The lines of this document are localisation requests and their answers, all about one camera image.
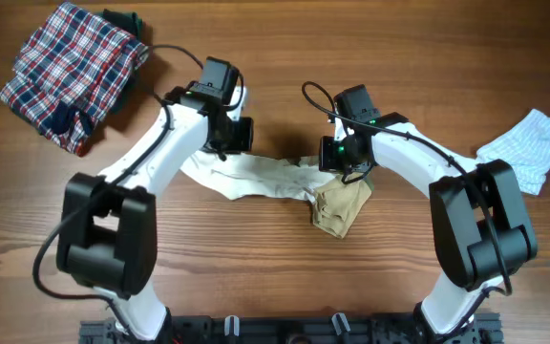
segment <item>white cloth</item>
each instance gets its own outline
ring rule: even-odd
[[[298,165],[246,154],[226,157],[226,161],[220,161],[215,154],[196,152],[184,162],[181,171],[229,200],[262,195],[314,203],[315,189],[334,178],[333,174],[320,172],[309,157],[301,158]]]
[[[521,191],[538,195],[550,169],[550,117],[534,109],[513,129],[476,152],[478,162],[496,159],[513,167]]]

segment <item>plaid shirt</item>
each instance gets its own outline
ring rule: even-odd
[[[0,99],[48,140],[79,154],[116,102],[145,46],[131,34],[63,3],[16,57]]]

